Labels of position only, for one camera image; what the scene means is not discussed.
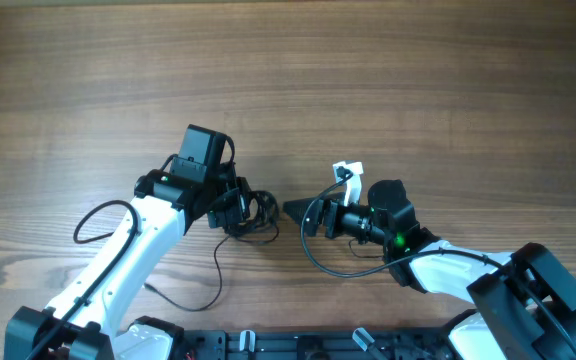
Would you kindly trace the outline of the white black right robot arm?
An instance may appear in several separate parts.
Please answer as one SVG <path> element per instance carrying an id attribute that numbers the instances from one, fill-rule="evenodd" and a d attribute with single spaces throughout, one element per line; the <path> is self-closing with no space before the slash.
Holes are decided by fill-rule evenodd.
<path id="1" fill-rule="evenodd" d="M 358 204 L 334 187 L 288 201 L 284 212 L 307 240 L 319 227 L 383 250 L 379 271 L 403 287 L 474 305 L 448 332 L 462 359 L 576 359 L 576 279 L 545 246 L 486 253 L 450 244 L 416 218 L 404 185 L 382 180 Z"/>

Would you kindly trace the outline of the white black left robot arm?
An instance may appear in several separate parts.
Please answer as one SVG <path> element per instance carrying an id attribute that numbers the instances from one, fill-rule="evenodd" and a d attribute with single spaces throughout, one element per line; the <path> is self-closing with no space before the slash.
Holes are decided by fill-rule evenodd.
<path id="1" fill-rule="evenodd" d="M 139 178 L 116 230 L 101 235 L 94 259 L 46 307 L 21 307 L 7 324 L 7 359 L 182 359 L 183 328 L 142 317 L 127 331 L 128 307 L 160 259 L 207 217 L 225 231 L 250 215 L 248 186 L 237 176 L 225 149 L 226 134 L 187 128 L 178 153 Z"/>

